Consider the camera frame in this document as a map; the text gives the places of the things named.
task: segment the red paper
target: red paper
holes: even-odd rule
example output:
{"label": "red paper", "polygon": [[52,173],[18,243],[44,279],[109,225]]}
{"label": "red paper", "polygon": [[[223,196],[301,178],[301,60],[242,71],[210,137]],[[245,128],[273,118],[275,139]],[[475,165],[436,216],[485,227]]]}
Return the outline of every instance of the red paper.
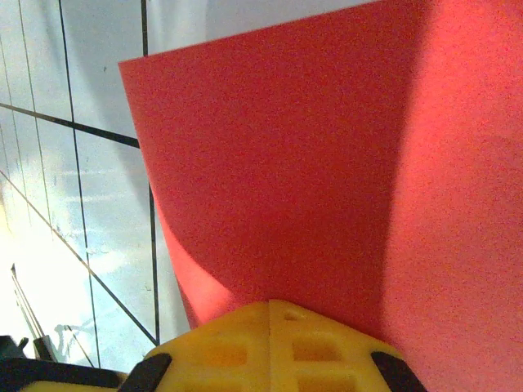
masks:
{"label": "red paper", "polygon": [[120,65],[192,326],[279,298],[523,390],[523,10],[391,0]]}

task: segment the yellow robot part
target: yellow robot part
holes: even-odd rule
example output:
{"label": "yellow robot part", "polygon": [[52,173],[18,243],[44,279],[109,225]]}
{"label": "yellow robot part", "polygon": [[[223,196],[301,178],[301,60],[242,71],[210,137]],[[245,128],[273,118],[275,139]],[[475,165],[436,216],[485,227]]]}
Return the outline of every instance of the yellow robot part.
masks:
{"label": "yellow robot part", "polygon": [[[395,348],[276,300],[245,306],[156,347],[118,384],[118,392],[426,392]],[[38,381],[23,391],[116,389]]]}

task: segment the square hole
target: square hole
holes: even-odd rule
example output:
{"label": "square hole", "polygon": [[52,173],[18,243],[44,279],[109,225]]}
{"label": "square hole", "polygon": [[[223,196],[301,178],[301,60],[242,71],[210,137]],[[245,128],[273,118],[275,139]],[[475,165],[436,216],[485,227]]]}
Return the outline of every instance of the square hole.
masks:
{"label": "square hole", "polygon": [[284,320],[287,320],[287,321],[300,321],[300,320],[304,320],[305,319],[305,316],[303,316],[302,314],[298,314],[296,312],[292,312],[291,310],[287,310],[284,314]]}
{"label": "square hole", "polygon": [[348,376],[300,376],[298,392],[355,392],[352,378]]}
{"label": "square hole", "polygon": [[202,364],[211,367],[233,367],[247,363],[247,346],[236,341],[210,341],[201,348]]}
{"label": "square hole", "polygon": [[302,336],[293,341],[295,361],[342,361],[336,343],[326,336]]}

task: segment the black trim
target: black trim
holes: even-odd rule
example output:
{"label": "black trim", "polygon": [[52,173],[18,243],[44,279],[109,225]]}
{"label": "black trim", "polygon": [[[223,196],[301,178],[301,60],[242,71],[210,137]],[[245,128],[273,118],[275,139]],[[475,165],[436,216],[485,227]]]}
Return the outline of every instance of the black trim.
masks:
{"label": "black trim", "polygon": [[54,381],[76,385],[118,388],[118,374],[112,370],[38,361],[6,359],[0,367],[0,385],[6,392],[17,392],[36,381]]}
{"label": "black trim", "polygon": [[89,265],[87,265],[86,261],[67,243],[67,241],[61,236],[58,231],[56,231],[51,224],[45,219],[45,217],[36,209],[36,207],[29,201],[27,198],[20,192],[18,188],[7,178],[5,173],[0,170],[0,174],[2,174],[7,181],[11,184],[11,186],[24,198],[24,200],[28,203],[28,205],[34,209],[34,211],[37,213],[38,216],[46,223],[47,226],[49,226],[54,233],[54,235],[60,239],[61,242],[64,243],[64,245],[74,254],[74,256],[77,258],[80,263],[89,271],[89,274],[107,291],[107,293],[110,295],[111,298],[122,308],[123,312],[136,324],[137,327],[140,328],[140,330],[147,336],[147,338],[156,345],[156,339],[153,338],[153,336],[147,331],[147,329],[138,321],[138,319],[129,311],[129,309],[116,297],[116,295],[105,285],[105,283],[94,273],[94,271],[91,269]]}
{"label": "black trim", "polygon": [[7,358],[26,358],[24,347],[28,342],[29,339],[25,337],[20,344],[17,345],[11,336],[0,336],[0,360]]}
{"label": "black trim", "polygon": [[165,353],[144,359],[132,369],[118,392],[154,392],[171,361],[171,355]]}
{"label": "black trim", "polygon": [[404,360],[381,351],[374,351],[370,356],[391,392],[427,392]]}
{"label": "black trim", "polygon": [[49,335],[38,337],[33,341],[34,356],[36,359],[49,362],[58,362],[52,353],[51,339]]}
{"label": "black trim", "polygon": [[95,136],[103,137],[104,139],[116,141],[117,143],[121,143],[123,145],[128,145],[130,147],[135,147],[137,149],[140,148],[140,146],[138,145],[138,139],[135,137],[120,135],[119,133],[114,133],[114,132],[110,132],[110,131],[104,131],[103,129],[100,129],[100,128],[95,128],[95,127],[91,127],[89,125],[80,124],[78,122],[65,120],[63,118],[49,116],[47,114],[34,112],[32,110],[17,108],[16,106],[13,106],[13,105],[7,105],[7,104],[0,103],[0,106],[5,109],[10,109],[10,110],[13,110],[18,113],[28,114],[29,116],[33,116],[33,117],[39,118],[41,120],[48,121],[50,123],[55,123],[58,125],[62,125],[64,127],[76,129],[77,131],[82,131],[82,132],[88,133],[90,135],[95,135]]}

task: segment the yellow plastic object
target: yellow plastic object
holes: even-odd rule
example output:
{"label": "yellow plastic object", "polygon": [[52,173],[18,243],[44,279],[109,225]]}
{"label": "yellow plastic object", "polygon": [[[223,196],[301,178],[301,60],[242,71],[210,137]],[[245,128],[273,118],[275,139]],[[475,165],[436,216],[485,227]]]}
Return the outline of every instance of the yellow plastic object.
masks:
{"label": "yellow plastic object", "polygon": [[99,386],[64,384],[61,382],[36,381],[27,385],[23,392],[116,392],[113,388]]}
{"label": "yellow plastic object", "polygon": [[285,301],[245,306],[157,347],[157,392],[388,392],[370,353],[393,347]]}
{"label": "yellow plastic object", "polygon": [[271,392],[390,392],[370,354],[393,347],[300,306],[270,302]]}
{"label": "yellow plastic object", "polygon": [[267,392],[269,303],[226,314],[158,346],[172,362],[156,392]]}

